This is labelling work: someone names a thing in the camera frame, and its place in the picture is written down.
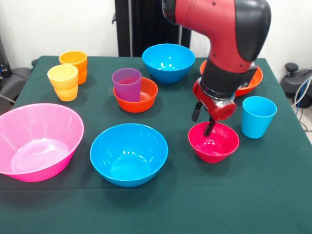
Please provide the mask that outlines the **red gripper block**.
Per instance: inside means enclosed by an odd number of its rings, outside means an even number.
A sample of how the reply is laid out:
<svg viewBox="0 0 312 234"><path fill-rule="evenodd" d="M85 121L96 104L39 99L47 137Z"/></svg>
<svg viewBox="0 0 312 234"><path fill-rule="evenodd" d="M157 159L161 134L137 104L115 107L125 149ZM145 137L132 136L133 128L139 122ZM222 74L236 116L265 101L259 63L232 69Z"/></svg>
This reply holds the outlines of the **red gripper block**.
<svg viewBox="0 0 312 234"><path fill-rule="evenodd" d="M198 120L202 107L207 110L210 116L204 131L205 137L210 136L216 121L228 119L237 109L237 105L234 103L235 94L230 98L216 98L205 92L209 90L202 82L202 78L198 78L193 84L193 93L198 99L198 103L195 105L192 121Z"/></svg>

